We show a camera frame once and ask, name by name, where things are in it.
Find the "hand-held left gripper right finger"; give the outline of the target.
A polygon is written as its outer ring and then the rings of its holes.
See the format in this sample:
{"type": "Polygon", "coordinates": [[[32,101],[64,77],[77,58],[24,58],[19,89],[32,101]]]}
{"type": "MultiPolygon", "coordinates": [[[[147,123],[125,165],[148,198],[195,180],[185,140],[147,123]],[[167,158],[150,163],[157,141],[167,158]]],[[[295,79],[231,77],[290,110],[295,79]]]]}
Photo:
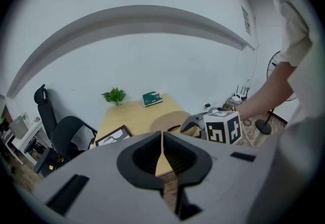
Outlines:
{"type": "Polygon", "coordinates": [[[265,177],[265,150],[164,133],[165,155],[179,163],[178,213],[163,221],[247,221],[265,177]]]}

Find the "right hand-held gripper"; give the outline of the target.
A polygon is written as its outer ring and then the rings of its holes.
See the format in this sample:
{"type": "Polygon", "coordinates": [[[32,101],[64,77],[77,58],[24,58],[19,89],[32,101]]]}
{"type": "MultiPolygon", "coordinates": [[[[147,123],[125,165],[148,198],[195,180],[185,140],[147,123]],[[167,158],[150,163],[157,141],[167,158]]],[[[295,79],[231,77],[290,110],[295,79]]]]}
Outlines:
{"type": "Polygon", "coordinates": [[[211,109],[207,113],[189,116],[182,124],[180,132],[197,127],[199,138],[207,141],[237,144],[242,139],[242,127],[239,113],[211,109]]]}

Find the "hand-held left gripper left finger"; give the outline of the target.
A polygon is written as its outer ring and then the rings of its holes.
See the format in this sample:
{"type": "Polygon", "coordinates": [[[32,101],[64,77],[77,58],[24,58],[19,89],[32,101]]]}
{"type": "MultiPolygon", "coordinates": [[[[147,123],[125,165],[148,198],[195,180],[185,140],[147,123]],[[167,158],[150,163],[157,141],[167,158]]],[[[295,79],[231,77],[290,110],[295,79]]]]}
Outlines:
{"type": "Polygon", "coordinates": [[[103,145],[47,176],[34,196],[73,223],[179,223],[155,176],[159,132],[103,145]]]}

